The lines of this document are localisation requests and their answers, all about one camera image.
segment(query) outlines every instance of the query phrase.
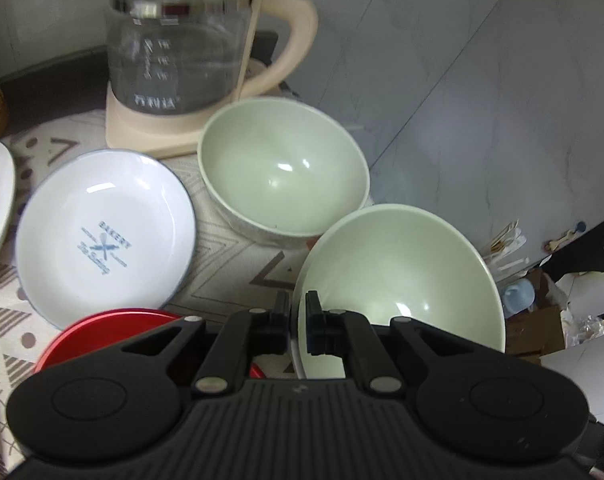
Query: plastic bag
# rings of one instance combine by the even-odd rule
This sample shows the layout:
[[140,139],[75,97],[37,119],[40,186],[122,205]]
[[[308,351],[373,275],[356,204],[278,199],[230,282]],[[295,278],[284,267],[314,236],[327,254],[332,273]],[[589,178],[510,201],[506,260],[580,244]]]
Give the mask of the plastic bag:
[[604,319],[600,317],[575,318],[569,310],[563,310],[561,317],[566,348],[604,335]]

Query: glass carafe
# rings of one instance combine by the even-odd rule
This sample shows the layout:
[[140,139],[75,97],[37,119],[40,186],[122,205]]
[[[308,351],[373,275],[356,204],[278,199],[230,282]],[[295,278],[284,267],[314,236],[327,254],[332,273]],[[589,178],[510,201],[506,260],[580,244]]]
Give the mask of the glass carafe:
[[237,85],[251,0],[112,0],[109,72],[118,101],[154,115],[186,114]]

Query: bowl rim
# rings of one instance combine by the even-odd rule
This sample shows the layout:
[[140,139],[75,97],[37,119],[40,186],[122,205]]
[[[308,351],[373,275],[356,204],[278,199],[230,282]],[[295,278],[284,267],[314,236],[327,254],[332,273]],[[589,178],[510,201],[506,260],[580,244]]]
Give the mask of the bowl rim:
[[13,207],[15,205],[14,202],[15,202],[16,176],[15,176],[15,161],[13,160],[13,156],[11,155],[10,150],[2,142],[0,142],[0,153],[2,154],[0,156],[6,158],[6,160],[4,161],[6,163],[6,165],[4,168],[5,169],[10,168],[9,185],[6,186],[6,188],[4,188],[4,184],[6,184],[6,183],[3,182],[0,184],[0,187],[3,188],[2,190],[10,189],[10,196],[7,197],[8,198],[8,207],[5,210],[0,211],[0,217],[3,217],[2,228],[0,229],[0,251],[1,251],[2,247],[4,246],[6,233],[9,230],[9,224],[11,223],[11,218],[13,215]]
[[150,156],[146,153],[137,152],[135,150],[127,150],[125,148],[98,148],[97,150],[92,150],[90,152],[81,153],[80,155],[77,155],[74,158],[67,160],[66,162],[64,162],[57,168],[55,168],[53,171],[48,173],[44,177],[44,179],[37,185],[37,187],[35,188],[35,191],[31,194],[31,197],[28,199],[28,201],[26,203],[26,207],[24,208],[24,211],[22,212],[22,215],[20,216],[20,221],[18,222],[18,226],[17,226],[16,233],[15,233],[15,243],[14,243],[14,247],[13,247],[13,257],[15,259],[15,268],[18,272],[18,281],[20,283],[20,286],[24,290],[26,297],[28,298],[29,304],[33,307],[33,310],[35,310],[35,312],[37,312],[40,317],[44,318],[47,321],[47,323],[49,323],[51,326],[53,326],[61,331],[64,331],[67,328],[71,327],[74,323],[71,323],[67,326],[58,326],[55,323],[53,323],[49,319],[48,316],[45,316],[43,314],[42,304],[37,305],[32,302],[31,298],[29,297],[29,293],[27,292],[27,289],[29,288],[29,286],[24,285],[24,280],[22,279],[22,276],[24,275],[24,261],[21,259],[21,257],[19,257],[19,254],[18,254],[20,252],[20,248],[22,246],[21,239],[24,236],[23,220],[24,220],[24,218],[28,217],[27,212],[29,211],[29,209],[31,207],[33,207],[32,204],[34,202],[37,202],[37,200],[34,200],[34,199],[37,197],[38,193],[41,193],[42,189],[45,187],[45,185],[49,181],[51,181],[53,179],[53,177],[56,176],[58,173],[60,173],[63,170],[66,170],[66,168],[68,166],[75,164],[79,160],[84,160],[85,158],[92,158],[95,156],[100,157],[100,156],[104,156],[104,155],[112,155],[113,153],[116,153],[119,155],[127,155],[127,156],[135,155],[138,157],[146,158],[147,160],[152,160],[153,162],[156,162],[157,164],[162,166],[162,168],[164,170],[168,171],[169,174],[172,175],[173,178],[175,178],[175,180],[178,182],[179,186],[181,186],[182,190],[184,191],[184,193],[186,195],[186,200],[190,206],[189,208],[187,208],[187,211],[191,213],[191,217],[189,219],[192,219],[192,224],[193,224],[193,231],[192,231],[193,232],[193,247],[191,248],[191,253],[189,254],[188,263],[185,265],[185,268],[182,271],[181,276],[179,277],[179,281],[178,281],[178,284],[175,286],[175,290],[173,290],[171,292],[171,294],[168,295],[163,300],[163,302],[157,307],[157,310],[161,309],[178,292],[179,288],[182,286],[184,280],[186,279],[186,277],[189,273],[189,269],[191,268],[191,262],[193,261],[193,258],[195,256],[195,249],[197,248],[198,229],[197,229],[197,215],[195,214],[195,209],[193,206],[193,201],[191,200],[191,195],[189,194],[189,190],[186,189],[186,186],[179,179],[177,174],[171,168],[169,168],[166,164],[163,164],[161,160],[153,158],[152,156]]
[[[501,298],[499,297],[498,287],[495,283],[495,280],[493,279],[492,274],[488,270],[486,263],[480,256],[480,253],[475,248],[475,246],[472,243],[470,243],[468,238],[466,238],[461,232],[459,232],[456,229],[456,227],[454,227],[452,224],[450,224],[443,218],[437,216],[436,214],[433,214],[430,211],[426,211],[425,209],[415,207],[412,205],[394,204],[394,203],[374,204],[374,205],[365,207],[363,209],[360,209],[358,211],[349,213],[348,215],[344,216],[343,218],[341,218],[340,220],[335,222],[335,224],[333,224],[322,235],[322,237],[317,241],[317,243],[313,246],[311,251],[308,253],[308,256],[306,257],[306,260],[302,264],[300,273],[297,275],[297,280],[295,281],[295,288],[293,290],[293,294],[291,295],[291,330],[290,330],[290,338],[289,338],[288,347],[289,347],[289,351],[291,354],[291,361],[293,361],[293,369],[295,370],[295,374],[297,375],[298,378],[306,379],[306,373],[304,371],[304,364],[302,361],[302,352],[300,350],[300,343],[298,341],[297,335],[299,333],[298,324],[299,324],[300,304],[301,304],[301,300],[302,300],[302,288],[304,286],[304,281],[306,281],[306,275],[308,273],[309,267],[313,264],[314,259],[317,258],[317,254],[328,243],[328,240],[330,240],[333,237],[333,235],[335,234],[335,231],[337,231],[343,225],[359,218],[360,216],[372,214],[377,211],[397,211],[397,210],[404,210],[404,211],[408,211],[411,213],[419,214],[426,218],[433,219],[438,224],[440,224],[442,227],[444,227],[445,229],[448,229],[453,234],[457,235],[457,237],[460,238],[461,241],[464,243],[464,245],[466,245],[466,247],[470,249],[471,253],[477,259],[477,261],[479,261],[479,263],[482,265],[482,268],[483,268],[484,272],[486,273],[486,276],[488,277],[488,280],[490,282],[490,288],[492,289],[493,298],[495,299],[496,304],[500,306],[500,311],[501,311]],[[501,333],[500,333],[500,339],[499,339],[500,349],[501,349],[501,352],[504,352],[506,349],[506,321],[504,320],[503,316],[500,316],[499,319],[501,320],[501,329],[502,329]]]
[[213,186],[213,184],[211,183],[211,181],[208,178],[207,171],[204,168],[204,163],[202,160],[202,156],[203,156],[202,155],[202,151],[203,151],[202,146],[204,145],[204,139],[206,138],[211,125],[213,124],[213,122],[215,122],[215,120],[217,120],[220,116],[222,116],[224,113],[228,112],[229,110],[232,110],[232,109],[238,108],[238,107],[242,107],[242,106],[251,106],[251,105],[254,105],[256,102],[259,102],[259,103],[271,102],[271,103],[279,103],[279,104],[285,103],[287,105],[290,104],[293,106],[298,106],[300,108],[305,108],[306,110],[320,116],[321,118],[325,119],[330,124],[332,124],[333,126],[336,127],[336,132],[339,132],[339,134],[342,135],[344,138],[346,138],[348,140],[348,142],[350,142],[351,145],[355,148],[355,152],[359,156],[359,160],[361,161],[363,167],[365,168],[365,175],[366,175],[367,181],[366,181],[366,186],[365,186],[365,190],[364,190],[364,197],[360,201],[356,210],[362,209],[364,204],[367,202],[368,194],[370,193],[371,175],[370,175],[370,171],[368,168],[367,159],[364,156],[364,153],[362,152],[362,149],[359,147],[358,143],[351,136],[351,134],[349,134],[349,132],[346,130],[346,128],[344,126],[339,124],[338,121],[336,121],[329,115],[325,114],[321,110],[318,110],[317,108],[314,108],[314,107],[309,106],[300,101],[296,101],[294,99],[289,99],[286,97],[253,97],[253,98],[248,98],[248,99],[242,99],[242,100],[236,101],[235,103],[228,104],[228,105],[224,106],[223,108],[220,108],[220,110],[216,111],[209,118],[209,120],[207,121],[207,123],[205,124],[205,126],[202,130],[202,134],[199,138],[199,142],[197,145],[197,164],[199,166],[199,172],[202,175],[202,179],[204,179],[204,183],[207,186],[207,190],[209,193],[211,193],[211,195],[213,195],[214,199],[216,201],[218,201],[225,209],[227,209],[228,212],[232,213],[234,216],[236,216],[240,220],[252,225],[253,227],[266,231],[270,234],[274,234],[274,235],[278,235],[278,236],[282,236],[282,237],[290,237],[290,238],[314,238],[314,237],[318,237],[318,236],[322,235],[322,232],[315,232],[315,231],[312,231],[312,232],[311,231],[309,231],[309,232],[286,231],[286,230],[277,229],[274,227],[268,227],[264,224],[261,224],[260,222],[250,219],[250,218],[248,218],[248,216],[243,215],[237,209],[232,207],[226,200],[224,200],[220,196],[220,194],[215,190],[215,187]]
[[169,312],[166,310],[135,307],[114,308],[112,310],[105,310],[103,312],[91,314],[90,316],[83,317],[82,319],[77,320],[73,324],[66,327],[62,332],[59,332],[53,339],[51,339],[42,354],[40,354],[40,356],[38,357],[38,360],[35,363],[35,367],[33,368],[33,373],[35,374],[45,368],[47,360],[51,357],[53,352],[58,349],[58,346],[60,346],[69,337],[73,337],[77,332],[80,332],[80,330],[83,330],[85,329],[85,327],[103,319],[112,319],[113,317],[117,316],[130,316],[131,314],[142,314],[144,316],[162,317],[164,319],[173,320],[180,318],[179,314],[174,314],[173,312]]

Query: white wall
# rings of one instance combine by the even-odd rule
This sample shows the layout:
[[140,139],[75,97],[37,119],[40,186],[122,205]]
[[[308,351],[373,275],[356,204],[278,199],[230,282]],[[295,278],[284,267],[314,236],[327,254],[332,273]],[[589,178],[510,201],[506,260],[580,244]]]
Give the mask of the white wall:
[[371,180],[477,247],[519,218],[532,264],[604,220],[604,0],[499,0]]
[[370,164],[497,2],[313,1],[320,14],[317,39],[288,82],[306,102],[344,124]]
[[106,41],[108,0],[0,0],[0,76]]

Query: kettle handle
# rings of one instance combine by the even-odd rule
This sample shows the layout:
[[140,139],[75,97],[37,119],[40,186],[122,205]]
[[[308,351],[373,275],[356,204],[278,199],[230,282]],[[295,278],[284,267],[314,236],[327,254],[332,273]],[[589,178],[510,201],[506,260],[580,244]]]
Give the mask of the kettle handle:
[[262,0],[262,12],[286,20],[291,27],[288,43],[264,72],[247,79],[239,98],[264,94],[297,68],[310,50],[317,33],[317,10],[310,0]]

